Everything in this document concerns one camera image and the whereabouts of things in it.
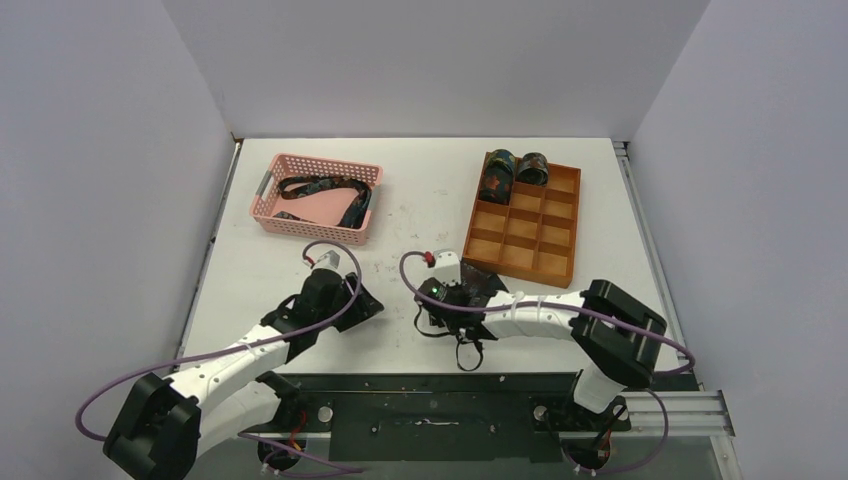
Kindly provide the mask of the brown floral tie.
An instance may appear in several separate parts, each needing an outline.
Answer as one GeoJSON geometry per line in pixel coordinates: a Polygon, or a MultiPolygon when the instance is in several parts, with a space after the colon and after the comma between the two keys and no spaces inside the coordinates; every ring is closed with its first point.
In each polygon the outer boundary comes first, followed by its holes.
{"type": "Polygon", "coordinates": [[[481,270],[465,260],[460,262],[460,285],[470,307],[485,307],[498,292],[508,292],[497,274],[481,270]]]}

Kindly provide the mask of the wooden compartment tray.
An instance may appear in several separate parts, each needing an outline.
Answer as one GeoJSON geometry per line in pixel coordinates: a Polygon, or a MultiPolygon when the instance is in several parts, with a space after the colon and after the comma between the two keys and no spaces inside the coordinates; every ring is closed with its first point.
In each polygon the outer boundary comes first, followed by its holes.
{"type": "Polygon", "coordinates": [[[515,169],[508,205],[478,199],[480,175],[462,252],[465,261],[503,276],[560,288],[570,286],[582,171],[548,165],[546,186],[518,182],[515,169]]]}

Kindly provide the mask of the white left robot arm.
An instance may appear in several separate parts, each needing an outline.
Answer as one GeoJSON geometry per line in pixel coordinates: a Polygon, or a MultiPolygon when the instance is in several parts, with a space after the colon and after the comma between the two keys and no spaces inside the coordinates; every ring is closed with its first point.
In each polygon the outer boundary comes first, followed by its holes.
{"type": "Polygon", "coordinates": [[[277,368],[315,345],[321,321],[331,318],[344,332],[383,309],[356,273],[313,270],[230,353],[137,380],[106,436],[105,456],[134,479],[183,479],[199,456],[245,430],[304,426],[309,408],[277,368]]]}

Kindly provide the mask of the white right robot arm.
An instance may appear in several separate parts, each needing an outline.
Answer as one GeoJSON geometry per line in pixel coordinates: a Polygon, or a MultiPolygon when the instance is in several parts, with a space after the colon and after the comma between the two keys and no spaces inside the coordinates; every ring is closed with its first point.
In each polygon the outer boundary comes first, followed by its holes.
{"type": "Polygon", "coordinates": [[[609,281],[594,280],[578,294],[498,291],[482,307],[469,301],[460,286],[434,277],[416,294],[433,322],[460,341],[547,338],[582,349],[589,363],[565,402],[567,419],[577,428],[593,427],[623,390],[647,388],[654,380],[666,322],[609,281]]]}

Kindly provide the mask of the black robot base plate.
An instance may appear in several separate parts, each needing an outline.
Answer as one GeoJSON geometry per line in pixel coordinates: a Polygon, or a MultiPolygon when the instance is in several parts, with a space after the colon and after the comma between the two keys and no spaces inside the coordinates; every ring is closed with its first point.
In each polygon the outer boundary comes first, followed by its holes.
{"type": "Polygon", "coordinates": [[[601,460],[616,437],[668,435],[696,396],[691,381],[665,380],[656,396],[628,390],[595,414],[573,398],[576,382],[572,373],[267,373],[204,416],[198,450],[246,433],[263,453],[325,440],[335,462],[601,460]]]}

